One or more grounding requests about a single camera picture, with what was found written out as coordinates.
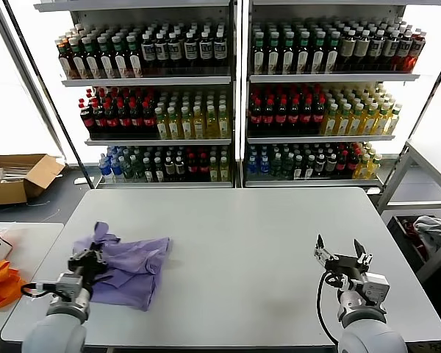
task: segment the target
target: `orange plastic bag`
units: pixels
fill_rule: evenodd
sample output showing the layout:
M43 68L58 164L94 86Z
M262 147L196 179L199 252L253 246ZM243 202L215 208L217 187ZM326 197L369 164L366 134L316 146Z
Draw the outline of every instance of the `orange plastic bag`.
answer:
M18 271L10 268L10 261L0 261L0 308L19 299L24 284Z

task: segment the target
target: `cardboard box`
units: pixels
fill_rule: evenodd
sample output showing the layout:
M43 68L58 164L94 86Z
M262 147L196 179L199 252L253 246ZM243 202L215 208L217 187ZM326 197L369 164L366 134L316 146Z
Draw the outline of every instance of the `cardboard box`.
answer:
M0 167L33 165L25 179L0 183L0 204L18 204L39 196L64 169L55 157L47 154L0 156Z

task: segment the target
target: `shelf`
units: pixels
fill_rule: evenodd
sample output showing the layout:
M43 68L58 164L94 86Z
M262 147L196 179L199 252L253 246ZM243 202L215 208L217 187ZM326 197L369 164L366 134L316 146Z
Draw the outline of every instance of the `shelf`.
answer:
M88 86L168 86L168 85L227 85L230 76L142 77L139 79L67 79L66 87Z
M395 136L299 136L291 138L247 138L248 143L325 143L325 142L361 142L361 141L389 141Z
M85 141L88 146L191 146L216 145L227 146L232 142L229 138L213 138L209 140L91 140Z
M40 13L55 11L229 6L229 0L73 0L35 4Z
M218 189L232 188L231 182L119 182L99 183L97 189Z
M382 182L375 180L272 180L272 181L247 181L247 188L319 188L319 187L345 187L357 186L359 188L381 188Z
M253 0L253 5L441 5L441 0Z
M415 81L417 74L250 75L251 83Z

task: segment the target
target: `purple cloth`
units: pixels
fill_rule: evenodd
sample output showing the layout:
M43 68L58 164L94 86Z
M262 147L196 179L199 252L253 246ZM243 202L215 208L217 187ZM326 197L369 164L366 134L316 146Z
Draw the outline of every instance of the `purple cloth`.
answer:
M112 277L93 286L91 300L147 311L159 282L170 239L120 243L121 239L109 234L108 230L106 223L98 222L93 237L78 240L73 245L75 254L90 248L92 242L103 243L101 253L108 263L108 271L101 277Z

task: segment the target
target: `cable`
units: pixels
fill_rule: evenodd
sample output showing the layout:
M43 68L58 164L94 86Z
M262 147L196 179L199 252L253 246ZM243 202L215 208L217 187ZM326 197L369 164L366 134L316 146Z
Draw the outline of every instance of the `cable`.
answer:
M320 308L320 300L322 298L322 287L323 287L323 282L325 281L325 277L330 274L330 271L325 271L322 274L322 277L320 278L320 282L318 283L318 291L317 291L317 315L318 315L318 320L320 322L320 325L322 326L323 331L326 333L326 335L330 338L330 341L333 342L333 344L335 346L338 346L338 340L333 337L330 333L330 331L326 328L325 325L325 321L323 321L323 317L322 317L322 310Z

